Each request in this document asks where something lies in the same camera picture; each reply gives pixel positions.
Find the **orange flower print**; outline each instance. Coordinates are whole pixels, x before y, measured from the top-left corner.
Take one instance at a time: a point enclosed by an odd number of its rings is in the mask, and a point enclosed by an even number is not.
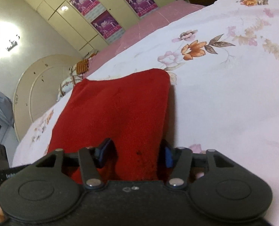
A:
[[[243,0],[242,2],[241,2],[241,5],[245,5],[245,6],[248,6],[248,7],[250,7],[250,6],[255,6],[255,5],[257,5],[258,4],[258,1],[257,0]]]
[[[184,60],[192,60],[193,57],[201,57],[205,55],[205,51],[201,48],[207,44],[206,41],[198,43],[198,40],[193,41],[191,44],[185,45],[181,49]]]

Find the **round headboard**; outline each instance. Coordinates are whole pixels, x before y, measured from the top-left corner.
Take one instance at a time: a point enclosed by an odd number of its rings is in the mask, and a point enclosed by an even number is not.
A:
[[[69,77],[69,67],[81,58],[56,54],[34,62],[19,79],[13,103],[18,141],[30,125],[57,102],[58,89]]]

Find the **purple poster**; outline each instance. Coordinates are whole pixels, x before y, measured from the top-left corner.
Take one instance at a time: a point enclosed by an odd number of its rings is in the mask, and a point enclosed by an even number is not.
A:
[[[108,11],[103,12],[94,21],[92,21],[91,24],[105,39],[122,29],[119,23]]]
[[[98,0],[70,0],[70,3],[74,5],[83,16],[100,4]]]
[[[158,8],[154,0],[126,0],[139,17]]]

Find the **pink flower print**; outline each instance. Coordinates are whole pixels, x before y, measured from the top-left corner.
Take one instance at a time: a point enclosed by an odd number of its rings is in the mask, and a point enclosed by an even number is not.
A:
[[[167,67],[174,67],[177,66],[180,61],[183,60],[183,55],[181,55],[179,52],[171,52],[167,51],[164,56],[158,57],[158,62],[163,63]]]
[[[189,147],[195,154],[200,154],[202,152],[201,144],[193,144]]]
[[[179,42],[179,41],[182,41],[182,40],[185,40],[185,41],[194,41],[195,39],[195,34],[197,33],[198,31],[197,30],[189,30],[189,31],[186,31],[186,32],[183,32],[181,33],[180,37],[179,38],[174,38],[172,40],[172,42]]]
[[[248,40],[248,45],[249,46],[257,46],[258,42],[255,39],[249,39]]]
[[[235,36],[235,28],[235,26],[229,26],[227,36]]]
[[[263,10],[263,12],[265,12],[265,14],[269,17],[269,18],[273,18],[274,17],[274,14],[270,11],[269,8],[265,8]]]

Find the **pillow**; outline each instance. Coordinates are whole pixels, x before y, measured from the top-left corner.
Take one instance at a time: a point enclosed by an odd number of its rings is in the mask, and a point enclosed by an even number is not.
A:
[[[71,66],[69,68],[69,75],[70,76],[73,76],[73,75],[77,75],[77,64],[75,64],[74,66]]]
[[[88,60],[97,55],[98,50],[91,50],[86,56],[84,60],[76,63],[74,66],[69,68],[69,74],[72,75],[81,75],[86,73],[89,70]]]
[[[59,87],[59,93],[58,93],[58,100],[57,102],[65,96],[65,94],[67,94],[70,90],[73,89],[73,87],[81,82],[83,79],[81,76],[76,76],[76,75],[73,75],[73,76],[70,76],[68,78],[66,78],[61,84],[60,84],[60,87]]]

